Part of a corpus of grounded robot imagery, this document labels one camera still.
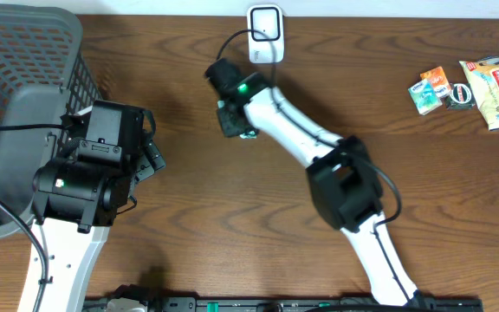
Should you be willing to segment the small teal packet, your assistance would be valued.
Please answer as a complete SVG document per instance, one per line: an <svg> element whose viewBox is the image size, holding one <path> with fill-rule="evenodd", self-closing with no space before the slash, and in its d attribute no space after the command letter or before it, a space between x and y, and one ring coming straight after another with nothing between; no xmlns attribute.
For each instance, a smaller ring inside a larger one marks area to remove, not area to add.
<svg viewBox="0 0 499 312"><path fill-rule="evenodd" d="M408 92L418 113L421 115L426 115L442 106L441 100L437 97L435 90L428 79L423 79L411 86L408 88Z"/></svg>

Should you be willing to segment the orange snack packet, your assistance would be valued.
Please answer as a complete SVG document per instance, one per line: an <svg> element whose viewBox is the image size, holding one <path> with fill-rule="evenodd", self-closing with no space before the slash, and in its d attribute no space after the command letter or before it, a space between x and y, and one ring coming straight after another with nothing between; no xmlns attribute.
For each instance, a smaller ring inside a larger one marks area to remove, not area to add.
<svg viewBox="0 0 499 312"><path fill-rule="evenodd" d="M438 98L444 98L451 92L450 83L448 82L442 67L436 67L421 73L420 78L429 81Z"/></svg>

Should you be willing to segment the dark green round-label packet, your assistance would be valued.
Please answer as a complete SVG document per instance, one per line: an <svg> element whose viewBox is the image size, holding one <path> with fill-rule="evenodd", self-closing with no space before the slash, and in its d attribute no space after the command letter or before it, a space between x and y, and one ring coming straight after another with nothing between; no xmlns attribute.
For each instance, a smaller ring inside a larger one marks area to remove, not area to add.
<svg viewBox="0 0 499 312"><path fill-rule="evenodd" d="M449 110L469 110L476 105L469 83L455 83L451 85L451 91L444 100L445 107Z"/></svg>

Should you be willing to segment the large white snack bag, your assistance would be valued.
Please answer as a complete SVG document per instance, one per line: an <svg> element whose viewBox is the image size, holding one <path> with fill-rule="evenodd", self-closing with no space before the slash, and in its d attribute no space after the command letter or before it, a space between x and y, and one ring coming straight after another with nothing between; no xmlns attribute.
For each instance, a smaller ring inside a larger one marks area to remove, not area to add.
<svg viewBox="0 0 499 312"><path fill-rule="evenodd" d="M460 61L476 100L476 106L490 131L499 129L499 56L479 61Z"/></svg>

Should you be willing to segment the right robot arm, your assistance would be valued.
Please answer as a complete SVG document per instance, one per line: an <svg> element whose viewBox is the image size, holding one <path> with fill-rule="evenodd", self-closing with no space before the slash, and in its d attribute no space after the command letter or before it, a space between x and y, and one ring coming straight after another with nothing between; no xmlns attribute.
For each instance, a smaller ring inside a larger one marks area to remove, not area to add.
<svg viewBox="0 0 499 312"><path fill-rule="evenodd" d="M402 209L395 183L371 160L362 140L341 137L293 106L260 73L244 76L225 58L204 73L218 95L217 118L227 138L266 133L305 169L314 208L350 242L366 272L376 302L408 306L418 290L405 272L387 225ZM383 211L382 187L395 198L397 212Z"/></svg>

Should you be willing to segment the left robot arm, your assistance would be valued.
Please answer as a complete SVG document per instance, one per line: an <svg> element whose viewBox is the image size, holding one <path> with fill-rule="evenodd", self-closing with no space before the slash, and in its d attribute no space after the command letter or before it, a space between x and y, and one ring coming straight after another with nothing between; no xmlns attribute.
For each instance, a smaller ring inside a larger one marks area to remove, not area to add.
<svg viewBox="0 0 499 312"><path fill-rule="evenodd" d="M165 167L152 112L97 100L63 115L69 139L33 178L32 250L21 311L80 311L94 265L135 186Z"/></svg>

